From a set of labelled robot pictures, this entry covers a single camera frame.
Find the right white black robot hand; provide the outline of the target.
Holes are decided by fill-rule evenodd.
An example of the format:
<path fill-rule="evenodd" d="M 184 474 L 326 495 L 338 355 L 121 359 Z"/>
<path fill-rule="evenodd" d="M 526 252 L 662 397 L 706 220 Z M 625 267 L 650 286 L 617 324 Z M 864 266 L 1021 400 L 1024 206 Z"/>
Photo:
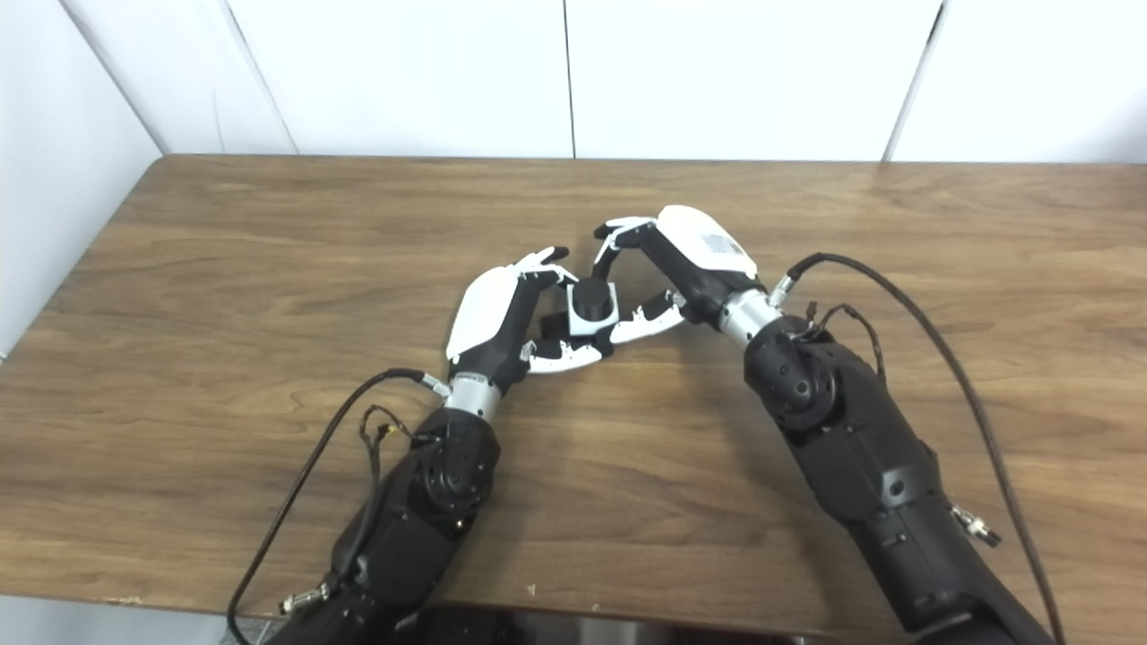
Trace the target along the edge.
<path fill-rule="evenodd" d="M 778 318 L 756 262 L 712 216 L 696 208 L 668 205 L 655 217 L 615 218 L 593 235 L 602 246 L 592 277 L 607 280 L 616 257 L 638 249 L 672 285 L 615 322 L 610 332 L 615 344 L 692 322 L 709 325 L 739 348 L 748 348 L 754 335 Z"/>

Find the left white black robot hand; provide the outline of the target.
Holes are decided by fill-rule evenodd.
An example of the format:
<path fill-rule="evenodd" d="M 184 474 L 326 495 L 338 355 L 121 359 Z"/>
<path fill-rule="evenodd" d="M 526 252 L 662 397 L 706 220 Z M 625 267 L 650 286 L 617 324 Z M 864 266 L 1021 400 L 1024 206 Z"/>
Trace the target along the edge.
<path fill-rule="evenodd" d="M 487 270 L 467 287 L 445 349 L 451 407 L 465 397 L 501 399 L 528 374 L 579 370 L 604 357 L 611 328 L 621 320 L 615 287 L 562 269 L 568 254 L 565 246 L 546 246 Z M 535 341 L 530 322 L 549 288 L 565 290 L 568 334 Z"/>

